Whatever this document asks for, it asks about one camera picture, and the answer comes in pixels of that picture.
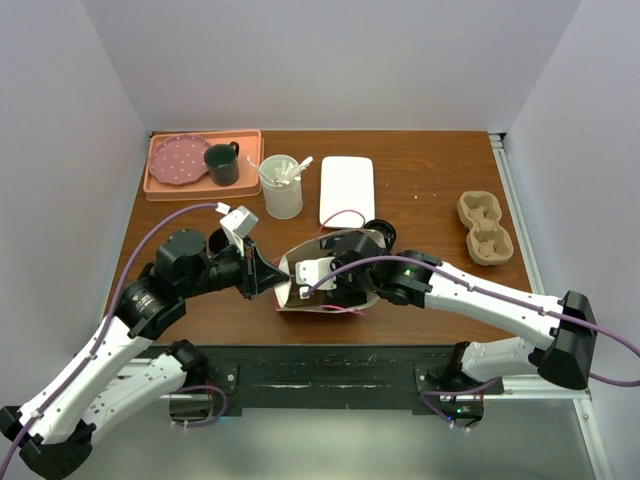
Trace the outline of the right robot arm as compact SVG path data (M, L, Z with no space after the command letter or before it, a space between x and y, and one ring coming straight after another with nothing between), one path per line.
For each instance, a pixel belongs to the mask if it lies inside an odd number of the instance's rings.
M494 378L537 374L570 390L588 386L597 334L588 298L520 291L466 273L415 250L391 253L362 231L343 235L312 290L357 285L388 302L453 312L510 333L488 343L465 342L441 381L459 393Z

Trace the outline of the pink cakes paper bag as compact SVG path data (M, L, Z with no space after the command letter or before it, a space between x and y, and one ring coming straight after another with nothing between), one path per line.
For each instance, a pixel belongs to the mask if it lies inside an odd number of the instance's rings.
M323 257L333 257L332 272L355 260L386 254L389 250L385 246L383 236L374 230L367 230L362 225L359 228L339 229L331 233L318 233L295 248L287 251L276 262L289 276L290 281L274 288L276 309L280 312L305 313L354 313L361 315L378 300L378 296L367 290L369 300L360 307L342 308L333 305L323 305L326 291L317 291L318 284L309 290L309 297L301 299L299 286L295 279L295 265L304 260L315 260ZM339 274L335 277L356 277L362 271L360 267Z

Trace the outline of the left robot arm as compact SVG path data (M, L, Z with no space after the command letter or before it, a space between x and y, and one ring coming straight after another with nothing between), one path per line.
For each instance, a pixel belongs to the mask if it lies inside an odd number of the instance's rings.
M91 340L43 391L1 410L1 432L27 467L44 479L64 479L122 421L157 398L206 383L206 357L190 342L172 344L141 373L115 376L186 314L187 299L236 288L247 299L288 274L264 260L255 243L228 241L222 230L174 232L117 300Z

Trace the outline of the black coffee cup stack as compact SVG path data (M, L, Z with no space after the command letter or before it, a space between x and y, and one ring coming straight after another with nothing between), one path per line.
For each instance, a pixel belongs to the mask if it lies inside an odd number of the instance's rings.
M215 230L208 239L208 249L212 255L217 255L229 245L229 240L222 228Z

